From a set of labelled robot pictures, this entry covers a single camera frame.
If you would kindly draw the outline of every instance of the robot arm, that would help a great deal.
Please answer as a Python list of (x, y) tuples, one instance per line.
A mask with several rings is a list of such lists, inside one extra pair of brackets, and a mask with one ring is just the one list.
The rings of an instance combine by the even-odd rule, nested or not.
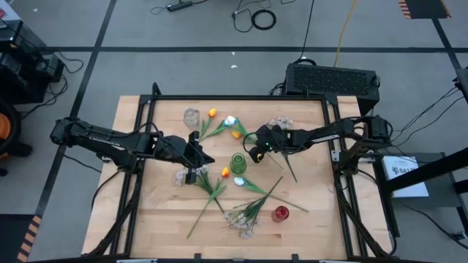
[[(349, 150), (340, 152), (339, 167), (344, 172), (355, 174), (358, 160), (369, 150), (391, 146), (391, 131), (388, 131), (388, 127), (391, 127), (390, 124), (379, 116), (345, 118), (311, 131), (303, 129), (281, 130), (279, 126), (273, 126), (270, 129), (263, 125), (255, 132), (257, 136), (255, 147), (248, 152), (254, 162), (258, 163), (267, 152), (273, 151), (290, 155), (308, 150), (317, 143), (338, 138), (350, 138), (354, 139), (356, 143)], [(356, 129), (362, 129), (363, 134), (356, 133)]]
[(94, 126), (78, 118), (64, 118), (56, 121), (50, 139), (57, 145), (79, 145), (95, 152), (100, 158), (111, 159), (117, 167), (131, 173), (137, 172), (137, 162), (140, 159), (182, 164), (189, 168), (186, 183), (196, 182), (193, 169), (214, 162), (198, 143), (198, 131), (189, 135), (187, 143), (177, 136), (165, 137), (152, 123), (143, 126), (146, 125), (153, 125), (156, 132), (139, 132), (138, 129), (123, 133)]

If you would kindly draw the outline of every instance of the metal bracket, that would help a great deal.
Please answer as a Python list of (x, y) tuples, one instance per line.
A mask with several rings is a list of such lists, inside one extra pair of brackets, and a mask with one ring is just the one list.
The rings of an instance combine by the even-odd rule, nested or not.
[[(339, 153), (340, 150), (332, 150), (331, 151), (331, 161), (333, 162), (339, 162)], [(366, 163), (366, 164), (373, 164), (375, 162), (375, 158), (373, 157), (375, 155), (374, 151), (370, 150), (365, 156), (363, 156), (361, 159), (359, 159), (360, 163)]]

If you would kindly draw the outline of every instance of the orange striped tape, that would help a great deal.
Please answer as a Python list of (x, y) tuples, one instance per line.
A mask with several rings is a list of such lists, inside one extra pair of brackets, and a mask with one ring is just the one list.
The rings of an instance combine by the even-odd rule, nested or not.
[[(452, 18), (452, 15), (448, 11), (447, 6), (445, 5), (443, 0), (440, 0), (440, 3), (442, 6), (444, 6), (445, 9), (445, 14), (447, 15), (447, 18)], [(403, 12), (403, 16), (407, 19), (411, 19), (411, 12), (408, 9), (408, 5), (405, 0), (398, 0), (398, 4), (400, 5), (401, 11)]]
[(42, 219), (40, 216), (34, 216), (29, 224), (28, 231), (24, 236), (23, 244), (21, 244), (20, 252), (18, 253), (18, 262), (27, 262), (29, 254), (31, 253), (32, 245), (36, 239), (37, 231), (41, 224)]

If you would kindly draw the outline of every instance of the small red jar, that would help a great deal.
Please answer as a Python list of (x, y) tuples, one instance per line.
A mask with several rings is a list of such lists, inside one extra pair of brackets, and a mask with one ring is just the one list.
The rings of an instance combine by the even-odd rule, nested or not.
[(288, 216), (290, 216), (290, 211), (287, 209), (287, 207), (284, 207), (284, 206), (278, 206), (271, 213), (271, 218), (276, 223), (283, 222), (284, 220), (287, 219)]

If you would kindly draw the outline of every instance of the wooden table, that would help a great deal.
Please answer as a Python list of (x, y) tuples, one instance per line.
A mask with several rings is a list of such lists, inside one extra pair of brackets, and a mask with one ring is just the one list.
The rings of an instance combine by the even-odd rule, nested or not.
[[(123, 132), (133, 130), (138, 100), (138, 96), (120, 98), (113, 129)], [(207, 118), (208, 110), (215, 107), (218, 113), (212, 129), (229, 115), (239, 117), (250, 132), (277, 116), (293, 119), (294, 129), (310, 130), (325, 123), (320, 102), (225, 100), (158, 100), (154, 123), (165, 135), (174, 134), (187, 139), (191, 130), (182, 121), (187, 107), (198, 109), (204, 119)], [(339, 111), (342, 118), (359, 115), (355, 97), (339, 97)], [(223, 167), (229, 165), (234, 153), (244, 153), (241, 141), (234, 139), (228, 131), (208, 138), (201, 144), (203, 151), (216, 159), (214, 164), (209, 165), (208, 175), (213, 183), (221, 176)], [(352, 141), (347, 141), (347, 146), (351, 145)], [(270, 198), (259, 214), (259, 225), (254, 228), (253, 238), (245, 240), (229, 228), (218, 206), (212, 202), (192, 236), (186, 239), (208, 195), (197, 186), (175, 184), (175, 174), (182, 169), (180, 164), (147, 160), (131, 257), (191, 259), (194, 254), (201, 253), (204, 259), (291, 259), (291, 254), (298, 254), (300, 259), (346, 259), (328, 144), (320, 143), (290, 156), (298, 183), (293, 180), (279, 153), (273, 154), (273, 158), (284, 167), (283, 170), (268, 157), (260, 164), (254, 164), (244, 154), (247, 157), (245, 176), (248, 179), (267, 191), (283, 176), (273, 194), (310, 212), (288, 206), (290, 217), (280, 224), (274, 223), (271, 211), (284, 203)], [(362, 164), (360, 168), (374, 174), (370, 164)], [(113, 164), (105, 164), (100, 182), (115, 171)], [(226, 210), (260, 197), (259, 194), (234, 185), (233, 177), (231, 175), (224, 180), (223, 184), (227, 188), (218, 198)], [(96, 198), (83, 253), (94, 248), (115, 221), (123, 178), (122, 175), (111, 181)], [(354, 181), (362, 222), (374, 239), (386, 251), (390, 251), (390, 238), (377, 187), (362, 175), (356, 175)], [(354, 253), (358, 255), (351, 222), (350, 229)], [(122, 228), (120, 244), (123, 243), (126, 231), (127, 225)]]

